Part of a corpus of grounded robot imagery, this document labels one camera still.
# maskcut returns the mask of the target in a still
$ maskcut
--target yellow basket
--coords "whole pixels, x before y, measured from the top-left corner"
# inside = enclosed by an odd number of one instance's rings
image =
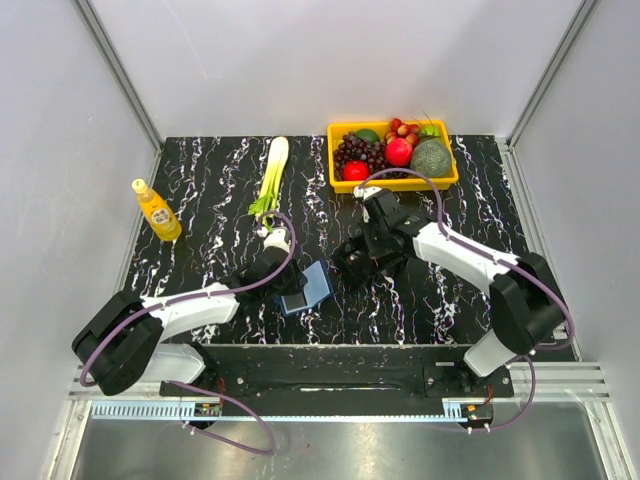
[[[433,183],[438,187],[438,190],[447,190],[451,185],[458,181],[458,167],[456,166],[456,159],[453,156],[451,150],[451,144],[449,142],[449,134],[447,133],[447,127],[440,120],[421,121],[422,125],[433,125],[440,129],[440,140],[449,149],[451,154],[451,170],[444,177],[432,178]],[[407,122],[407,125],[418,125],[418,122]],[[369,128],[376,132],[378,136],[383,139],[387,132],[390,130],[389,123],[387,122],[370,122],[370,123],[332,123],[327,127],[328,147],[329,147],[329,183],[333,187],[336,193],[352,193],[353,189],[360,183],[355,182],[339,182],[336,180],[333,165],[333,151],[338,148],[338,145],[342,143],[343,135],[348,134],[350,131],[358,131],[362,128]],[[402,192],[409,190],[431,190],[429,184],[424,180],[410,176],[408,178],[398,178],[395,180],[371,180],[367,185],[371,187],[388,188],[394,192]]]

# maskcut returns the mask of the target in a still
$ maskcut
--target metal floor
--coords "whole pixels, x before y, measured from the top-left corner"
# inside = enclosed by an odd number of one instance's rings
[[[497,405],[498,421],[512,417],[516,408]],[[472,437],[412,423],[278,423],[272,428],[278,452],[264,458],[192,437],[178,422],[90,420],[73,478],[606,478],[586,413],[577,404],[534,404],[513,428]],[[222,422],[212,429],[267,446],[253,423]]]

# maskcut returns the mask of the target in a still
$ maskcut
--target marble countertop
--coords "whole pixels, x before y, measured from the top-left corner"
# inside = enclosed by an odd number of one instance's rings
[[[154,188],[176,211],[184,234],[161,242],[146,224],[140,230],[125,288],[141,295],[170,295],[204,287],[229,274],[260,250],[247,208],[257,198],[272,137],[167,139]],[[331,253],[356,232],[360,213],[351,195],[328,182],[323,136],[289,137],[280,211],[296,227],[301,268]],[[460,181],[443,193],[445,220],[490,247],[526,252],[498,146],[489,136],[452,136]],[[398,194],[410,211],[434,213],[431,192]],[[336,294],[319,308],[284,318],[255,305],[224,325],[180,340],[253,344],[475,343],[490,326],[488,298],[443,268],[410,261],[397,278]]]

